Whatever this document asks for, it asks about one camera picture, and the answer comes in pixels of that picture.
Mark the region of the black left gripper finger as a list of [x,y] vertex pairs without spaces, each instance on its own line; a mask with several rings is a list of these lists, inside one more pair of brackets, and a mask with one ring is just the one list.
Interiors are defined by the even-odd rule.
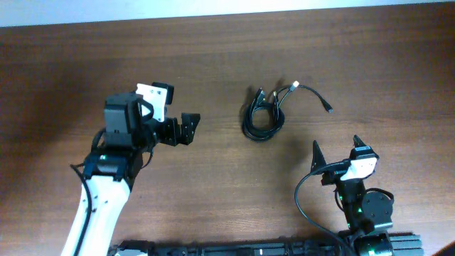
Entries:
[[193,122],[181,125],[181,144],[189,145],[193,142],[195,126]]
[[200,121],[200,114],[196,113],[182,113],[181,114],[182,124],[181,129],[182,132],[195,132],[196,127]]

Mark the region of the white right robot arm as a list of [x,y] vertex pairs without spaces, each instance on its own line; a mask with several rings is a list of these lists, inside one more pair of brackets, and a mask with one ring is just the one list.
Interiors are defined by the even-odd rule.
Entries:
[[337,204],[342,208],[348,229],[339,232],[344,247],[353,255],[393,255],[387,230],[392,227],[392,193],[367,189],[364,180],[372,176],[379,156],[358,136],[347,159],[326,163],[317,142],[313,142],[311,172],[321,175],[323,186],[334,185]]

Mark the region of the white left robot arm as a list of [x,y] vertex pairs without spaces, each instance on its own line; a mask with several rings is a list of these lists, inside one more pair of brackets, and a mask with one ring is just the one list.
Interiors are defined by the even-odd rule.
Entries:
[[156,119],[158,108],[135,92],[105,100],[105,127],[96,133],[83,162],[71,166],[81,181],[81,197],[63,255],[106,255],[135,179],[149,164],[143,155],[152,154],[157,144],[193,141],[199,114]]

